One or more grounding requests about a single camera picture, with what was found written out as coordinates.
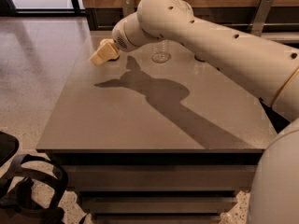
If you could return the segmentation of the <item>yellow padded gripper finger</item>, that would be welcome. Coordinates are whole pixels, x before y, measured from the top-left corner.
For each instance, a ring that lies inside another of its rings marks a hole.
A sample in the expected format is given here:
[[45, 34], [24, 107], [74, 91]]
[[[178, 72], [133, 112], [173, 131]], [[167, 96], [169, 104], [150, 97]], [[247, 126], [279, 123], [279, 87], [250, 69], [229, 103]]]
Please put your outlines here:
[[97, 50], [91, 56], [90, 62], [95, 66], [98, 66], [110, 60], [116, 60], [119, 57], [120, 57], [120, 51], [116, 47], [115, 43], [113, 45], [106, 43], [103, 44], [102, 46], [99, 45]]

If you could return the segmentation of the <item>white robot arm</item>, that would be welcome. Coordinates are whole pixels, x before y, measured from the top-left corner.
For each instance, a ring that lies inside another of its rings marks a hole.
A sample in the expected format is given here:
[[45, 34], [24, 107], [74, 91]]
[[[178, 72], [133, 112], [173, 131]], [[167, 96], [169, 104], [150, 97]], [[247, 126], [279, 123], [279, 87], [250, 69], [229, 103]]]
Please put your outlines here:
[[183, 0], [140, 0], [90, 60], [100, 65], [163, 40], [190, 50], [289, 121], [259, 160], [246, 224], [299, 224], [299, 49], [198, 19]]

